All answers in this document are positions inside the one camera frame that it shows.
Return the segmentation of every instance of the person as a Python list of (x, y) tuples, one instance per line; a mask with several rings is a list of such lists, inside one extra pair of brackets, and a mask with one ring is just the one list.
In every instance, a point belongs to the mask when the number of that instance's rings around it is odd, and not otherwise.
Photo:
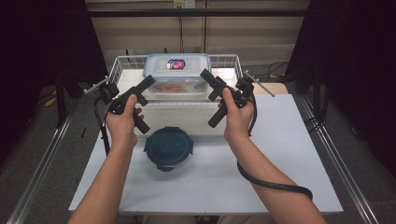
[[(251, 176), (273, 183), (296, 185), (274, 166), (250, 140), (248, 126), (254, 107), (251, 102), (238, 108), (229, 89), (224, 88), (227, 106), (224, 137), (242, 168)], [(68, 223), (115, 223), (128, 167), (137, 143), (133, 111), (136, 96), (131, 95), (121, 115), (108, 113), (106, 125), (112, 137), (111, 150), (92, 185)], [(268, 189), (252, 184), (276, 223), (326, 223), (313, 202), (302, 193)]]

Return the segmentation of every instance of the black backdrop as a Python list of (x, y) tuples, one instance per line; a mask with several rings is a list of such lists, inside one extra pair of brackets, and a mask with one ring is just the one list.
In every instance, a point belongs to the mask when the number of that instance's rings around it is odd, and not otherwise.
[(107, 75), (84, 0), (1, 1), (0, 162), (32, 117), (40, 90), (62, 82), (79, 97), (77, 82)]
[(396, 4), (311, 0), (309, 7), (338, 13), (304, 19), (287, 76), (307, 91), (318, 69), (332, 98), (396, 176)]

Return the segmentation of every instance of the plastic food container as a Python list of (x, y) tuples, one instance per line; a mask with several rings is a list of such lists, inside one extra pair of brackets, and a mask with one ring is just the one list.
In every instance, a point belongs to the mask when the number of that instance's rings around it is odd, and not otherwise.
[(152, 75), (156, 82), (149, 88), (153, 93), (206, 93), (207, 83), (201, 72), (210, 71), (207, 54), (151, 54), (145, 64), (143, 77)]

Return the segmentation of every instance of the metal rail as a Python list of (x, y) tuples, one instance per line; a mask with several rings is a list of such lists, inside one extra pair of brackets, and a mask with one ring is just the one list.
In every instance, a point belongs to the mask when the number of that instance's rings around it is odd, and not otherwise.
[[(315, 116), (315, 114), (311, 102), (306, 97), (302, 98), (302, 102), (306, 110), (306, 113), (312, 119)], [(313, 122), (315, 126), (317, 126), (317, 132), (323, 143), (323, 146), (326, 148), (332, 160), (332, 163), (334, 164), (335, 169), (337, 170), (337, 173), (340, 175), (341, 180), (343, 181), (346, 190), (348, 191), (353, 203), (355, 204), (356, 208), (361, 214), (361, 218), (363, 219), (364, 223), (366, 224), (379, 223), (366, 197), (363, 195), (361, 189), (359, 188), (352, 174), (347, 169), (346, 164), (344, 163), (341, 155), (339, 154), (338, 149), (335, 146), (334, 142), (327, 133), (326, 128), (323, 125), (319, 125), (314, 120)]]
[(333, 9), (90, 9), (89, 11), (36, 11), (40, 16), (111, 17), (304, 17), (339, 13)]
[(71, 118), (78, 107), (79, 99), (77, 99), (70, 110), (69, 115), (67, 116), (64, 124), (55, 131), (55, 134), (52, 137), (52, 140), (47, 147), (46, 152), (44, 153), (41, 162), (38, 164), (35, 173), (33, 174), (31, 180), (27, 188), (25, 189), (24, 193), (18, 200), (17, 205), (15, 206), (14, 210), (9, 217), (7, 224), (22, 224), (26, 219), (26, 216), (30, 210), (30, 207), (35, 200), (35, 196), (37, 195), (38, 191), (40, 190), (41, 184), (46, 176), (48, 169), (50, 168), (51, 162), (55, 157), (56, 151), (58, 150), (59, 145), (64, 138), (64, 134), (67, 131), (67, 128), (70, 124)]

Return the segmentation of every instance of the black strap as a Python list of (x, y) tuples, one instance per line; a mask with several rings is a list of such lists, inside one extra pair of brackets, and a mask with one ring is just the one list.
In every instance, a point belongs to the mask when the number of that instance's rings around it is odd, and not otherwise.
[(277, 184), (277, 183), (271, 183), (271, 182), (266, 182), (266, 181), (262, 181), (259, 179), (254, 178), (253, 176), (249, 175), (243, 168), (242, 166), (239, 164), (239, 162), (237, 163), (238, 166), (238, 170), (239, 173), (241, 173), (241, 175), (248, 180), (249, 182), (256, 184), (258, 186), (262, 186), (268, 189), (280, 189), (280, 190), (286, 190), (286, 191), (292, 191), (292, 192), (297, 192), (297, 193), (303, 193), (306, 196), (309, 197), (309, 199), (312, 200), (313, 198), (313, 194), (311, 192), (311, 190), (304, 188), (304, 187), (300, 187), (300, 186), (295, 186), (295, 185), (284, 185), (284, 184)]

